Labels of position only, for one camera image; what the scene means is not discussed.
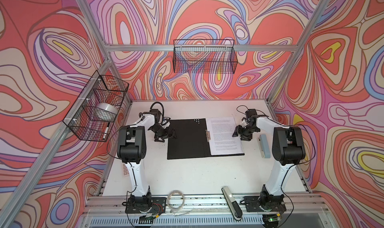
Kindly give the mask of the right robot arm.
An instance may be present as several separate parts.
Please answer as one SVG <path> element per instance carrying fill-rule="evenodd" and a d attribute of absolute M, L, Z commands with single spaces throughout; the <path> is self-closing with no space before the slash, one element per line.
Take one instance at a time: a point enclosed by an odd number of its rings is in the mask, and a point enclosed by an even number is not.
<path fill-rule="evenodd" d="M 302 130 L 296 126 L 286 126 L 269 118 L 264 112 L 247 109 L 239 125 L 236 126 L 233 137 L 240 137 L 242 141 L 251 141 L 254 133 L 262 130 L 272 135 L 272 156 L 274 166 L 266 184 L 255 202 L 251 198 L 244 198 L 247 210 L 258 204 L 258 209 L 264 212 L 285 211 L 283 204 L 285 185 L 293 171 L 293 167 L 301 163 L 306 157 Z"/>

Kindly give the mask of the white and black file folder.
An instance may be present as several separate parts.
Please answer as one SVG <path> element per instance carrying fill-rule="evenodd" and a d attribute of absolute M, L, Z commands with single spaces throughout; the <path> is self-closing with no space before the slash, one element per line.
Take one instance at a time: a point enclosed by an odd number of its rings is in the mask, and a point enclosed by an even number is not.
<path fill-rule="evenodd" d="M 177 137 L 168 141 L 168 160 L 215 157 L 206 138 L 206 119 L 172 120 L 170 128 Z"/>

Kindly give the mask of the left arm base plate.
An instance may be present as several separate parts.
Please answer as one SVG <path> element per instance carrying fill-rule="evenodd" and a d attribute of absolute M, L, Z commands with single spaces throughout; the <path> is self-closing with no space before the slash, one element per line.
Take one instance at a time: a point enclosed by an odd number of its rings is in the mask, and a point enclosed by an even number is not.
<path fill-rule="evenodd" d="M 127 201 L 124 201 L 122 205 L 125 207 L 126 214 L 153 214 L 161 215 L 166 211 L 167 198 L 166 197 L 154 197 L 149 202 L 140 201 L 137 199 L 132 201 L 132 197 L 128 197 Z"/>

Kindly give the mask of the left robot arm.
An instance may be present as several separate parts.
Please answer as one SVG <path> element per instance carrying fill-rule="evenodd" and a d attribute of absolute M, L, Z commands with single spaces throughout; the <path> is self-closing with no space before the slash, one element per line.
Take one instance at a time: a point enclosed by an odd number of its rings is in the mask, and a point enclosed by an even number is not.
<path fill-rule="evenodd" d="M 154 102 L 147 112 L 139 113 L 139 119 L 119 129 L 117 156 L 128 170 L 131 187 L 126 207 L 138 212 L 148 212 L 153 204 L 150 185 L 145 175 L 144 158 L 147 153 L 146 132 L 154 133 L 154 141 L 164 143 L 175 138 L 176 131 L 170 128 L 171 118 L 165 116 L 162 103 Z"/>

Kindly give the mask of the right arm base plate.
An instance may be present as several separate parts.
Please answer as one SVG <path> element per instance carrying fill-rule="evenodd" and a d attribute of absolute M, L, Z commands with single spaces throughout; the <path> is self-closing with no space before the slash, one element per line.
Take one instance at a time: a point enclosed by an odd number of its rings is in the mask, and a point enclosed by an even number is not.
<path fill-rule="evenodd" d="M 284 195 L 272 198 L 245 196 L 244 204 L 247 212 L 284 213 L 287 211 Z"/>

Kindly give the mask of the metal folder clip mechanism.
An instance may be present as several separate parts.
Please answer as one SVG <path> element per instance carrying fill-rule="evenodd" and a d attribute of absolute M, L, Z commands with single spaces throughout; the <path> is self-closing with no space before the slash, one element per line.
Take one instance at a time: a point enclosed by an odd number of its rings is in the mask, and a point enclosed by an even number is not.
<path fill-rule="evenodd" d="M 210 131 L 208 130 L 206 130 L 206 138 L 207 138 L 207 142 L 209 143 L 211 140 L 211 135 L 210 135 Z"/>

